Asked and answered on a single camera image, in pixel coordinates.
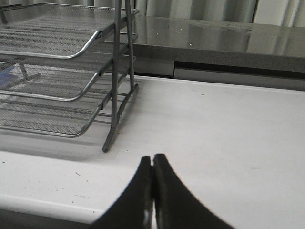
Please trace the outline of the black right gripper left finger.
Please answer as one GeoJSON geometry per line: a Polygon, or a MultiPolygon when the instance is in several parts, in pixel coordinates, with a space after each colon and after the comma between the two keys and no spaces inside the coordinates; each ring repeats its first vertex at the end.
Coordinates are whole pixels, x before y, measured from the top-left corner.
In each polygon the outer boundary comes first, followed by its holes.
{"type": "Polygon", "coordinates": [[[153,214],[152,202],[151,159],[144,156],[126,189],[89,228],[150,229],[153,214]]]}

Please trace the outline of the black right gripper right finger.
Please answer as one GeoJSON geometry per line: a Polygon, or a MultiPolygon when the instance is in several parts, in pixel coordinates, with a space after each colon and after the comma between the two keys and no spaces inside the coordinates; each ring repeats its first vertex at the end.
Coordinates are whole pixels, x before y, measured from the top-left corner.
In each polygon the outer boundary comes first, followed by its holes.
{"type": "Polygon", "coordinates": [[[153,159],[159,229],[231,229],[206,208],[178,178],[164,154],[153,159]]]}

